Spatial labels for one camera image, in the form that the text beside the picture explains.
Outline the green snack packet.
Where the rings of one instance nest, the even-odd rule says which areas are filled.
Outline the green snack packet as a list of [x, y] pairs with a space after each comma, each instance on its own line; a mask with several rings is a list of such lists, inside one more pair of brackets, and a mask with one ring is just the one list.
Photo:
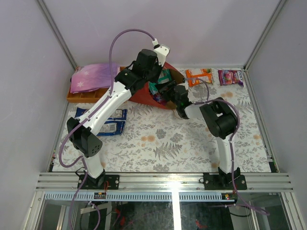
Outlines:
[[162, 70], [159, 76], [159, 79], [158, 79], [158, 83], [162, 84], [162, 83], [169, 82], [171, 80], [172, 80], [172, 77], [171, 77], [170, 71], [168, 69]]

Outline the red paper bag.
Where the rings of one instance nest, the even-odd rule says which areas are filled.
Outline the red paper bag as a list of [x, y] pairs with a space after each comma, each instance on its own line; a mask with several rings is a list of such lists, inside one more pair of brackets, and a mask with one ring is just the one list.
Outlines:
[[[181, 84], [185, 81], [184, 76], [176, 68], [166, 62], [160, 75], [159, 83], [162, 84], [172, 80], [177, 84]], [[129, 101], [161, 109], [176, 109], [176, 105], [164, 99], [162, 94], [158, 91], [156, 84], [151, 82], [146, 83], [141, 90], [138, 90], [129, 99]]]

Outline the orange Fox's candy bag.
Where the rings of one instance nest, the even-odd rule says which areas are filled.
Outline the orange Fox's candy bag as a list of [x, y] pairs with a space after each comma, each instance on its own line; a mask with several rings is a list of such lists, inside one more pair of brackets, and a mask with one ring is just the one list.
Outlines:
[[213, 71], [212, 69], [187, 69], [185, 71], [189, 87], [196, 86], [202, 83], [202, 80], [208, 84], [213, 84]]

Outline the white Fox's candy bag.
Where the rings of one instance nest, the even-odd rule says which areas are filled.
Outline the white Fox's candy bag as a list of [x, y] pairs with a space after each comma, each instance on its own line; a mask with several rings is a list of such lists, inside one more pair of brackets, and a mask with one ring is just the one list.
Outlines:
[[240, 70], [218, 70], [218, 79], [221, 86], [238, 84], [244, 86], [243, 74]]

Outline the blue Doritos chip bag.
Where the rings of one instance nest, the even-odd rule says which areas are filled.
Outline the blue Doritos chip bag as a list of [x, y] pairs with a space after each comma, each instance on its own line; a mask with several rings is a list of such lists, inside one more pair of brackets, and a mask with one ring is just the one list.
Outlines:
[[127, 120], [127, 109], [117, 109], [100, 128], [97, 136], [121, 135]]

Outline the teal candy bag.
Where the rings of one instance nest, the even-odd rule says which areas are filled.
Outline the teal candy bag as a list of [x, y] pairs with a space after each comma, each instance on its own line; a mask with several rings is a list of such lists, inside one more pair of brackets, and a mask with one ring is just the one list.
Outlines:
[[159, 93], [157, 87], [156, 87], [156, 83], [152, 83], [149, 82], [148, 86], [149, 86], [149, 92], [151, 93], [152, 96], [156, 95], [157, 93]]

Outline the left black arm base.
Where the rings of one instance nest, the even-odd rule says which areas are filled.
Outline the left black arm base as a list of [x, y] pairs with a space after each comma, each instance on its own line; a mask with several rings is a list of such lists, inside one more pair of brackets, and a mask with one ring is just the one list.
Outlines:
[[85, 179], [85, 182], [83, 185], [81, 183], [83, 182], [85, 178], [85, 171], [83, 174], [75, 173], [78, 177], [78, 188], [81, 189], [88, 189], [88, 190], [94, 190], [94, 189], [103, 189], [103, 190], [118, 190], [119, 188], [119, 182], [120, 182], [120, 176], [115, 174], [106, 174], [103, 172], [100, 176], [97, 178], [92, 178], [91, 176], [87, 176]]

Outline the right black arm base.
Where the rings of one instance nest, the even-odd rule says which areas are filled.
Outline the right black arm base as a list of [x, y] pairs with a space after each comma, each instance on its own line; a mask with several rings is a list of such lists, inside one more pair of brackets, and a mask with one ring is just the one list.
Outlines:
[[[247, 190], [245, 176], [239, 167], [234, 170], [234, 182], [237, 190]], [[218, 174], [203, 173], [203, 184], [205, 190], [234, 190], [232, 173], [224, 173], [220, 168]]]

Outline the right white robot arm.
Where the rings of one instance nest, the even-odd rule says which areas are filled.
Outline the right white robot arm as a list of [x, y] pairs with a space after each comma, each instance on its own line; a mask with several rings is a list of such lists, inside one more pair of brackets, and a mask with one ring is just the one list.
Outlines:
[[234, 140], [240, 120], [235, 107], [219, 97], [206, 102], [191, 102], [185, 84], [174, 80], [156, 86], [163, 99], [176, 106], [177, 114], [183, 119], [203, 118], [208, 130], [216, 138], [220, 158], [219, 185], [229, 189], [240, 176], [236, 166]]

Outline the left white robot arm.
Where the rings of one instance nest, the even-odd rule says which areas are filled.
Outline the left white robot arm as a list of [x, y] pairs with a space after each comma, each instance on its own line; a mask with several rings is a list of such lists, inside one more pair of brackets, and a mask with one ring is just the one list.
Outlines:
[[143, 49], [128, 67], [115, 77], [113, 85], [86, 113], [78, 118], [70, 118], [67, 128], [70, 141], [83, 157], [88, 183], [94, 189], [104, 186], [104, 168], [99, 160], [103, 146], [97, 137], [103, 124], [110, 116], [147, 82], [157, 82], [164, 67], [169, 48], [160, 45], [154, 50]]

